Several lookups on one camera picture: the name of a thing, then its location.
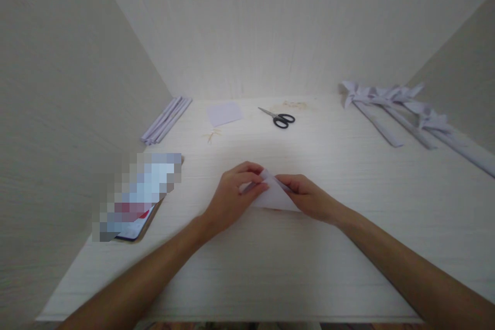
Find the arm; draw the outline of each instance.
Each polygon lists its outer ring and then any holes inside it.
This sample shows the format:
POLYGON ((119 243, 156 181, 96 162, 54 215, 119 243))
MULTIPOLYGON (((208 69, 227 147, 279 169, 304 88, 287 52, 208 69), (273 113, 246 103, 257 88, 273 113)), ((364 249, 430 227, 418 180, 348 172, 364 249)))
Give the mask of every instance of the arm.
POLYGON ((308 216, 337 226, 434 328, 494 329, 495 305, 347 208, 304 175, 277 175, 308 216))
POLYGON ((155 298, 187 260, 207 241, 236 222, 268 186, 258 184, 246 194, 244 183, 261 183, 263 168, 244 162, 225 172, 203 215, 129 268, 70 315, 59 329, 133 329, 155 298))

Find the scissors blade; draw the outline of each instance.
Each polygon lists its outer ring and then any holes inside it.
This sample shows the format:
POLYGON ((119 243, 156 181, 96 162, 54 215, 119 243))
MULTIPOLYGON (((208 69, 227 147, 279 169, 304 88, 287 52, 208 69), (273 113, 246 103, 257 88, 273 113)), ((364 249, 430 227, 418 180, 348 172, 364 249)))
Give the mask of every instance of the scissors blade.
POLYGON ((274 114, 273 112, 270 112, 270 111, 266 111, 265 109, 262 109, 261 107, 258 107, 261 111, 263 111, 264 113, 267 113, 269 114, 271 117, 273 118, 278 118, 278 116, 276 114, 274 114))

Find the left hand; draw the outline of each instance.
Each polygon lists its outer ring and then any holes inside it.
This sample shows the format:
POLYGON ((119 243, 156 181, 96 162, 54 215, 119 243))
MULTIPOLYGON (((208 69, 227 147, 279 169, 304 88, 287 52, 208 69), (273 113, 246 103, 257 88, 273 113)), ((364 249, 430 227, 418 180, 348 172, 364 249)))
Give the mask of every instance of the left hand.
POLYGON ((261 165, 246 161, 222 174, 210 205, 200 217, 213 235, 233 225, 251 203, 268 189, 266 183, 261 183, 263 178, 259 173, 262 171, 261 165), (258 184, 247 193, 240 193, 239 187, 250 182, 258 184))

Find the scissors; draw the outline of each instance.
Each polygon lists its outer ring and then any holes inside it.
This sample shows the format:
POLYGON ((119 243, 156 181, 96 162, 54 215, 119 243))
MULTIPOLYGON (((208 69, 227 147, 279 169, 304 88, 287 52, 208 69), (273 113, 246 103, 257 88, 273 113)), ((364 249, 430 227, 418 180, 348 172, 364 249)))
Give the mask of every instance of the scissors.
POLYGON ((273 117, 273 123, 275 126, 278 126, 280 129, 287 129, 289 127, 289 124, 292 124, 295 121, 295 117, 286 113, 279 113, 279 114, 274 114, 273 112, 266 111, 265 109, 262 109, 261 107, 258 107, 261 111, 264 113, 269 114, 271 117, 273 117))

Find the paper bow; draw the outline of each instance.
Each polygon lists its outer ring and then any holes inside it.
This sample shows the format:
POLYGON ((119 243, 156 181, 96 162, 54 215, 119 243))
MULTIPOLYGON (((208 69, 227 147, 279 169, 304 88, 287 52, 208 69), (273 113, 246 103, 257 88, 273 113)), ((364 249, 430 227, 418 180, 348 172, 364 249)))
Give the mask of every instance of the paper bow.
POLYGON ((399 87, 395 86, 392 88, 394 90, 395 94, 391 97, 391 99, 394 102, 399 102, 399 103, 404 103, 404 102, 410 102, 413 100, 413 98, 418 95, 418 93, 423 90, 424 88, 424 83, 420 82, 417 84, 414 88, 408 88, 408 87, 399 87))
POLYGON ((400 87, 398 86, 391 89, 383 89, 377 87, 370 88, 370 102, 379 104, 381 106, 391 106, 393 103, 393 98, 397 95, 397 92, 399 90, 400 87))
POLYGON ((420 129, 430 128, 451 134, 453 127, 447 124, 447 115, 439 115, 428 103, 404 102, 403 105, 411 112, 419 116, 420 129))
POLYGON ((343 81, 342 85, 348 90, 344 108, 347 108, 352 101, 370 103, 370 88, 362 88, 358 83, 352 81, 343 81))

